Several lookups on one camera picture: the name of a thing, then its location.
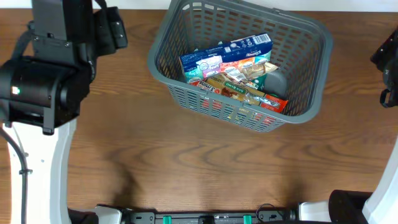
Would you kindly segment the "blue carton box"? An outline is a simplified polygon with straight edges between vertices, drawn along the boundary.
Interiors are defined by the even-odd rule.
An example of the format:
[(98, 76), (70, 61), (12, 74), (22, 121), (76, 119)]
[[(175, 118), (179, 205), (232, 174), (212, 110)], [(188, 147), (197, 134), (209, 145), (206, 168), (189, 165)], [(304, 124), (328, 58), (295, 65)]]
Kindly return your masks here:
[(258, 34), (222, 42), (216, 47), (181, 55), (180, 64), (187, 83), (231, 72), (271, 60), (273, 41), (268, 34)]

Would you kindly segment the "orange yellow spaghetti packet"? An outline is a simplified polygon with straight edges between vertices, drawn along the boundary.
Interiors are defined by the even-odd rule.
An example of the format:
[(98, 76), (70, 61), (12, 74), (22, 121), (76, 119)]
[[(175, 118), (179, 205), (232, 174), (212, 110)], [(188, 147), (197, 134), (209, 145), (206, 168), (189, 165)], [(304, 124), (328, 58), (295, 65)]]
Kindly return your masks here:
[(195, 81), (191, 83), (191, 85), (250, 105), (257, 105), (277, 113), (281, 113), (288, 103), (288, 100), (282, 100), (249, 86), (237, 84), (231, 81), (224, 73), (205, 80)]

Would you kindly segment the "green Nescafe coffee bag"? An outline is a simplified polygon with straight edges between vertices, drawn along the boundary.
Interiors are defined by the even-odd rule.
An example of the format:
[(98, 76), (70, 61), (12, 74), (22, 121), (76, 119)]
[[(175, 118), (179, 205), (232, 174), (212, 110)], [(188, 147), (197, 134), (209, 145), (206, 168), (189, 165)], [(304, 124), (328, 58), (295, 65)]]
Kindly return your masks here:
[(264, 75), (257, 77), (251, 81), (248, 81), (244, 85), (246, 85), (250, 88), (253, 88), (255, 90), (258, 90), (258, 91), (263, 91), (266, 77), (267, 77), (267, 74), (264, 74)]

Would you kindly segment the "beige brown snack pouch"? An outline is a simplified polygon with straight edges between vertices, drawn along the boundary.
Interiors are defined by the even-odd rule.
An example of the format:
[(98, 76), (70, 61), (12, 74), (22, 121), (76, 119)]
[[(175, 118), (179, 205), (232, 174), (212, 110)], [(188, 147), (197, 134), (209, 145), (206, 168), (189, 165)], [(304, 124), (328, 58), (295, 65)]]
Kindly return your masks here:
[(230, 72), (221, 72), (221, 74), (226, 80), (230, 80), (235, 83), (246, 83), (257, 77), (273, 72), (277, 69), (277, 65), (265, 62), (255, 64), (246, 68), (234, 69)]

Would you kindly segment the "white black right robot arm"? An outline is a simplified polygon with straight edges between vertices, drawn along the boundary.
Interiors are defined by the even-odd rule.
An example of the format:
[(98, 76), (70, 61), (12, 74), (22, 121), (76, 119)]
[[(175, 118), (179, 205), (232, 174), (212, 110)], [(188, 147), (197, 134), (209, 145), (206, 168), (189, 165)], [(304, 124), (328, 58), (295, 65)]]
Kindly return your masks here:
[[(386, 88), (384, 108), (397, 106), (397, 31), (373, 53), (371, 61), (382, 72)], [(284, 215), (286, 223), (397, 223), (397, 145), (374, 192), (334, 190), (328, 200), (303, 202)]]

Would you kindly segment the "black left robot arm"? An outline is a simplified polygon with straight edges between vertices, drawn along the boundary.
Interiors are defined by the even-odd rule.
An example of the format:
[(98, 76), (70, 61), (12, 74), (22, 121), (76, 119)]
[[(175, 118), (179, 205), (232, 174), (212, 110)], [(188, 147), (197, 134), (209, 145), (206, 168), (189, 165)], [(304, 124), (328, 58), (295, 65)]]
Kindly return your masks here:
[(67, 205), (68, 158), (97, 59), (127, 47), (105, 0), (33, 0), (33, 20), (1, 66), (1, 136), (11, 165), (12, 223), (121, 223), (107, 205)]

